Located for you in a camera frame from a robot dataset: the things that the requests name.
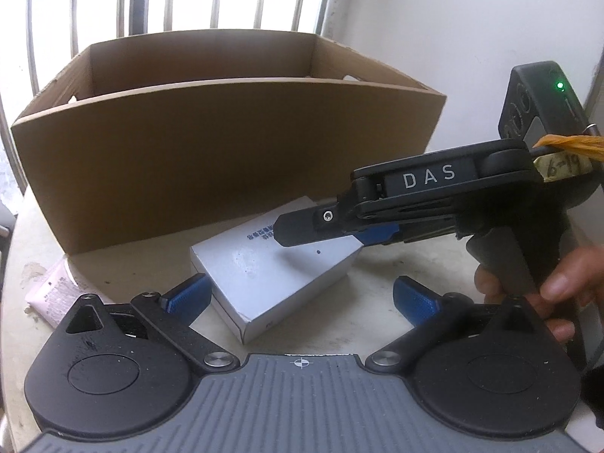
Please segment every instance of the blue clip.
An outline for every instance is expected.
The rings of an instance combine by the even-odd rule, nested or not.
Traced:
[[[366,228],[363,231],[355,233],[356,239],[365,247],[370,245],[378,245],[385,243],[392,238],[395,233],[399,232],[398,223],[389,223],[387,225],[378,225],[371,228]]]
[[[440,311],[440,296],[409,276],[400,276],[392,290],[395,308],[413,326],[424,323]]]
[[[160,296],[159,305],[180,322],[191,325],[211,300],[212,281],[205,274],[196,274]]]

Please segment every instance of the white box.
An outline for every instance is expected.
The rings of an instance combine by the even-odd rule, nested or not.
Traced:
[[[191,247],[191,262],[214,283],[212,305],[246,344],[332,285],[362,248],[348,236],[282,247],[273,224],[282,213],[316,206],[301,197]]]

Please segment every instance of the cardboard flap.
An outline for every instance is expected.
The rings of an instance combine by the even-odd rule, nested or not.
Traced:
[[[75,254],[334,196],[355,168],[422,153],[444,103],[314,34],[208,29],[91,45],[11,130]]]
[[[91,48],[94,94],[221,78],[306,77],[317,36],[208,29],[146,34]]]
[[[353,169],[424,151],[444,101],[357,82],[197,82],[76,102],[12,130],[73,254],[334,196]]]

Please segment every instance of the gray plastic casing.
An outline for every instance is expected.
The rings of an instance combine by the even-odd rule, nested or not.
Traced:
[[[516,441],[453,430],[425,412],[397,376],[354,355],[252,354],[204,377],[153,430],[106,442],[43,433],[28,453],[585,453],[562,431]]]

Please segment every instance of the hand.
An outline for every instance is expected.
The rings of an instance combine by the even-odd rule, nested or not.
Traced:
[[[505,294],[499,280],[479,266],[474,275],[476,289],[484,295],[485,303],[500,303]],[[564,257],[546,279],[539,293],[526,295],[528,302],[561,343],[575,334],[575,326],[568,320],[549,318],[554,305],[568,298],[577,298],[581,307],[595,300],[604,310],[604,246],[580,247]]]

